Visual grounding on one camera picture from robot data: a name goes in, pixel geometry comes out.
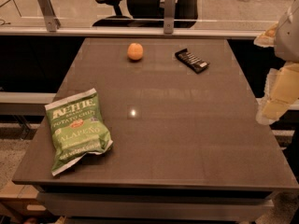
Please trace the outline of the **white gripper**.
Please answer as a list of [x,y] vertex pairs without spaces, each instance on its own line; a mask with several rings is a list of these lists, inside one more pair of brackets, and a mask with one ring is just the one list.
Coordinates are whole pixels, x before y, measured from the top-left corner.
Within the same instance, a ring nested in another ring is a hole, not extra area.
[[258,123],[270,125],[299,99],[299,0],[294,0],[278,24],[259,34],[253,44],[262,48],[274,47],[276,56],[287,61],[279,70],[269,70],[256,114]]

